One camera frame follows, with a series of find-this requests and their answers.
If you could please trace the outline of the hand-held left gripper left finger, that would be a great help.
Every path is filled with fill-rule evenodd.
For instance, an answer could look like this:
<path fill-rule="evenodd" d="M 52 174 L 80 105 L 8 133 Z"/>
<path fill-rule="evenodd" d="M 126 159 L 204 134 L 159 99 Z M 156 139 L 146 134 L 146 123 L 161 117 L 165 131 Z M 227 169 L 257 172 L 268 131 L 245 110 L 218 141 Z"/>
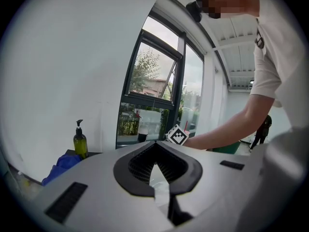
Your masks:
<path fill-rule="evenodd" d="M 174 225 L 152 197 L 126 192 L 115 180 L 116 161 L 147 143 L 91 156 L 46 185 L 33 201 L 32 216 L 48 232 L 166 232 Z M 87 186 L 63 223 L 46 211 L 74 182 Z"/>

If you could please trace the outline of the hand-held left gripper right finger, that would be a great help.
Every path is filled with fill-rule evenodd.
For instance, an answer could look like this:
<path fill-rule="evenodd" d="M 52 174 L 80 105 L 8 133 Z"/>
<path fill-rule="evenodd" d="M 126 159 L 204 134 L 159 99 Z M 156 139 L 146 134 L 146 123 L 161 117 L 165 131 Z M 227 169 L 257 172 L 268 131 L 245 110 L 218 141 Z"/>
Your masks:
<path fill-rule="evenodd" d="M 249 156 L 196 150 L 168 142 L 164 161 L 186 170 L 174 169 L 181 184 L 172 194 L 170 216 L 156 221 L 162 232 L 256 232 L 260 230 L 252 197 L 261 183 L 264 150 Z"/>

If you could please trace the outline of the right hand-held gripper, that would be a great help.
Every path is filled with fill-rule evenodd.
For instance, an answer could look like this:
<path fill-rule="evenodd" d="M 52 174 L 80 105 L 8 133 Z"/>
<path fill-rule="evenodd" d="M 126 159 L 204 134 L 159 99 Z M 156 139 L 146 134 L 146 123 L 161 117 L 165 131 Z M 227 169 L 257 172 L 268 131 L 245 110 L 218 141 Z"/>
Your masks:
<path fill-rule="evenodd" d="M 173 144 L 183 145 L 189 138 L 189 135 L 189 131 L 183 130 L 178 124 L 176 124 L 165 134 L 165 140 Z"/>

